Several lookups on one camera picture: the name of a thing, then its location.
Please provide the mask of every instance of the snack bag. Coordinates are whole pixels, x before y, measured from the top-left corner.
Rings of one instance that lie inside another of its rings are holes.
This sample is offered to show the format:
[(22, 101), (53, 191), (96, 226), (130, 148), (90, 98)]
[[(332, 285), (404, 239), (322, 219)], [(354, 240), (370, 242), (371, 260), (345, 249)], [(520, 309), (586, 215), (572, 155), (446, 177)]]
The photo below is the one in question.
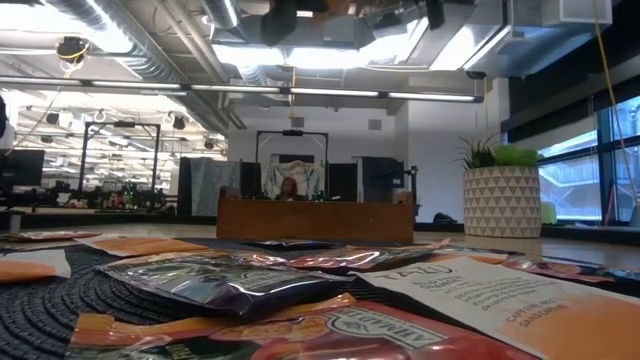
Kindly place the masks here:
[(64, 250), (16, 252), (0, 256), (0, 283), (32, 281), (52, 276), (71, 276)]
[(569, 261), (545, 261), (540, 256), (511, 256), (502, 266), (532, 274), (589, 283), (640, 280), (640, 269), (621, 269)]
[(246, 245), (272, 248), (280, 251), (327, 249), (334, 246), (333, 243), (326, 242), (326, 241), (295, 240), (295, 239), (256, 241), (256, 242), (246, 243)]
[(2, 235), (3, 240), (14, 242), (38, 242), (55, 240), (73, 240), (99, 236), (101, 233), (88, 231), (33, 231)]
[(238, 325), (192, 318), (155, 326), (82, 314), (67, 359), (530, 360), (484, 336), (345, 294)]
[(367, 270), (379, 265), (394, 265), (430, 254), (449, 244), (445, 239), (430, 245), (405, 247), (357, 247), (347, 246), (340, 249), (305, 255), (289, 261), (289, 266), (297, 268), (348, 268)]
[(243, 317), (267, 315), (323, 290), (329, 283), (352, 280), (286, 266), (250, 265), (207, 253), (122, 260), (98, 269), (161, 296)]
[(128, 238), (103, 235), (94, 238), (76, 239), (76, 241), (98, 250), (104, 250), (111, 255), (123, 257), (209, 249), (206, 246), (169, 238)]
[(532, 355), (640, 359), (640, 300), (466, 257), (358, 273)]
[(456, 259), (463, 256), (466, 256), (475, 261), (480, 261), (487, 264), (502, 264), (509, 255), (494, 254), (490, 252), (483, 253), (479, 251), (443, 249), (443, 250), (435, 250), (434, 252), (432, 252), (429, 255), (429, 257), (427, 257), (424, 260), (424, 262), (450, 260), (450, 259)]
[(184, 258), (187, 256), (199, 255), (211, 258), (215, 262), (226, 262), (229, 264), (243, 264), (243, 265), (257, 265), (257, 266), (270, 266), (270, 265), (286, 265), (287, 260), (271, 256), (264, 253), (244, 251), (244, 250), (220, 250), (209, 249), (198, 251), (185, 251), (164, 253), (158, 255), (140, 256), (131, 259), (120, 260), (112, 262), (109, 266), (116, 266), (119, 264), (132, 265), (132, 264), (146, 264), (160, 260), (172, 260), (178, 258)]

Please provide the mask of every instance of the computer monitor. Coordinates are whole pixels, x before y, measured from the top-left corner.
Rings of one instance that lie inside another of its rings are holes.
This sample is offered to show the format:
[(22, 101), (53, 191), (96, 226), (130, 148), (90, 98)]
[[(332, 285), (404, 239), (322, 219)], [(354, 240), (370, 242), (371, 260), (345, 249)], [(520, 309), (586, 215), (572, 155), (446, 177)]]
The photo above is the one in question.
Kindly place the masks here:
[(42, 185), (44, 150), (13, 150), (5, 155), (7, 151), (0, 149), (0, 176), (4, 185)]

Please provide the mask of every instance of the window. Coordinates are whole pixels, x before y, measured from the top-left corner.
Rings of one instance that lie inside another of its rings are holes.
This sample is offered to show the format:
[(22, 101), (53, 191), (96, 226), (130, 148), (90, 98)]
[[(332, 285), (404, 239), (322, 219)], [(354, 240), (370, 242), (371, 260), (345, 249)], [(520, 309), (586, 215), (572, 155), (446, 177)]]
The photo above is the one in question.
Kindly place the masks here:
[[(612, 138), (620, 140), (615, 111), (610, 109), (609, 112)], [(640, 135), (640, 96), (618, 104), (618, 115), (620, 116), (620, 128), (624, 138)]]
[(636, 192), (640, 189), (640, 152), (638, 146), (615, 152), (616, 211), (618, 212), (618, 220), (629, 221), (635, 206), (635, 199), (623, 151), (627, 152), (631, 179), (633, 179)]
[(600, 176), (595, 155), (540, 167), (540, 197), (559, 220), (601, 220)]
[(587, 147), (598, 145), (598, 133), (593, 130), (588, 133), (578, 135), (569, 140), (565, 140), (559, 144), (551, 145), (541, 149), (538, 152), (545, 157), (560, 155), (574, 150), (580, 150)]

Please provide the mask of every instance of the green object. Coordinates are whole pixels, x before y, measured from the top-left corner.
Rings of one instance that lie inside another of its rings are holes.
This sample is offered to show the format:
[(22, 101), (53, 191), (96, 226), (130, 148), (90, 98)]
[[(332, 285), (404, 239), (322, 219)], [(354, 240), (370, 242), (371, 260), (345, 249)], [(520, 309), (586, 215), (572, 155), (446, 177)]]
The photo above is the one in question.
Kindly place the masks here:
[(489, 146), (491, 138), (474, 142), (461, 138), (467, 145), (464, 148), (465, 170), (477, 169), (489, 166), (537, 166), (538, 160), (543, 156), (533, 149), (518, 149), (514, 145), (498, 145), (495, 148)]
[(558, 222), (556, 205), (549, 201), (543, 201), (541, 205), (541, 217), (543, 224), (555, 224)]

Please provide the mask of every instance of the green plant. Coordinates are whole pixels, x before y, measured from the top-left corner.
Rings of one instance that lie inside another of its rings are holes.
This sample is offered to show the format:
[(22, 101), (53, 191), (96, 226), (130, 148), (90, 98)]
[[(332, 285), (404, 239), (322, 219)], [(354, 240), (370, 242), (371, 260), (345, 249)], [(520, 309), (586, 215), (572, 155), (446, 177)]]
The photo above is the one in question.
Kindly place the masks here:
[(498, 145), (491, 148), (491, 137), (474, 142), (460, 138), (466, 145), (462, 148), (465, 170), (489, 166), (536, 166), (543, 156), (533, 149), (518, 149), (514, 145)]
[(473, 142), (473, 139), (469, 140), (461, 137), (460, 140), (467, 145), (466, 148), (463, 148), (464, 158), (460, 159), (464, 162), (465, 170), (495, 165), (495, 156), (489, 146), (491, 138), (476, 143)]

